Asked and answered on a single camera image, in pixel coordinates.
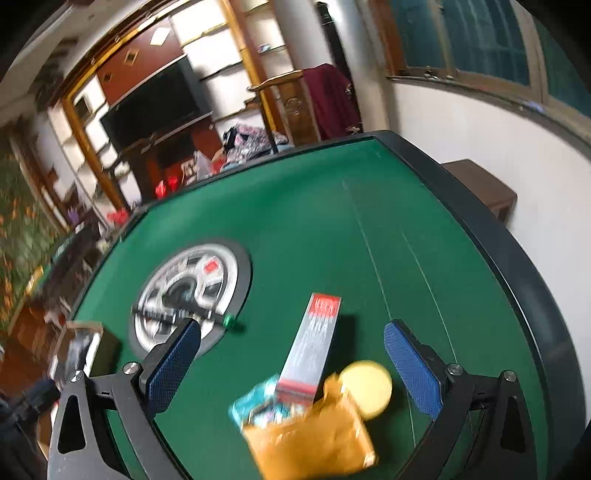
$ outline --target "window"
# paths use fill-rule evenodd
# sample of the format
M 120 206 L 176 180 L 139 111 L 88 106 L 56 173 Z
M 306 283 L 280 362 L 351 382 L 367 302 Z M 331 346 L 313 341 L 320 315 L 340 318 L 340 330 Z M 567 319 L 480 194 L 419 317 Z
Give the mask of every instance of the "window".
M 544 52 L 548 93 L 584 115 L 591 116 L 591 93 L 579 77 L 577 70 L 546 27 L 536 21 L 535 28 Z
M 479 98 L 491 93 L 591 145 L 590 90 L 518 0 L 367 1 L 396 81 L 426 77 Z
M 519 25 L 509 0 L 442 0 L 455 67 L 530 84 Z
M 409 67 L 443 68 L 443 53 L 433 23 L 430 0 L 390 0 Z

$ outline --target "television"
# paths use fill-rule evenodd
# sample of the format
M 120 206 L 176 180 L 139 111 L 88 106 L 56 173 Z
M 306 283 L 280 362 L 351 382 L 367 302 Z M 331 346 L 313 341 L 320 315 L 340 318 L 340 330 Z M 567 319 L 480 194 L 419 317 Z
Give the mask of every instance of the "television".
M 153 133 L 164 135 L 207 113 L 203 89 L 183 55 L 111 105 L 100 123 L 120 152 L 135 141 Z

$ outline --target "teal packet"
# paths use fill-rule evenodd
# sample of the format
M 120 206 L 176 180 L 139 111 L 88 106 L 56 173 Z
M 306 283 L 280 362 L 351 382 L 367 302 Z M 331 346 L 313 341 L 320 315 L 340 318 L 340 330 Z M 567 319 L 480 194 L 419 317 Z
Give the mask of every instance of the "teal packet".
M 228 415 L 242 431 L 242 425 L 248 422 L 251 412 L 264 410 L 275 402 L 275 388 L 279 374 L 273 375 L 255 385 L 250 392 L 236 400 L 228 409 Z

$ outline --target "yellow snack bag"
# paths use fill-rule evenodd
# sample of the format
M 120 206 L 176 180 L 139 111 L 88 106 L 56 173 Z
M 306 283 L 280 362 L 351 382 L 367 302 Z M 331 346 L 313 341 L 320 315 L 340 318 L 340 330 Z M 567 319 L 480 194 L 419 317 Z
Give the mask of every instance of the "yellow snack bag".
M 324 398 L 301 417 L 242 434 L 265 480 L 348 475 L 377 462 L 374 446 L 349 393 L 336 375 L 324 382 Z

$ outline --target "clothing pile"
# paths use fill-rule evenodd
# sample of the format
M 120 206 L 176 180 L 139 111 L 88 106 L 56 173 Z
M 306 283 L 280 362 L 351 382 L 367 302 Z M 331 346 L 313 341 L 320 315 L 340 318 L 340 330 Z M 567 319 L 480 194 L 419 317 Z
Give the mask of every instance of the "clothing pile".
M 273 137 L 277 145 L 288 143 L 287 137 L 279 132 L 273 132 Z M 222 143 L 227 158 L 224 169 L 230 164 L 246 163 L 271 150 L 271 143 L 263 128 L 244 124 L 236 124 L 227 130 L 223 135 Z

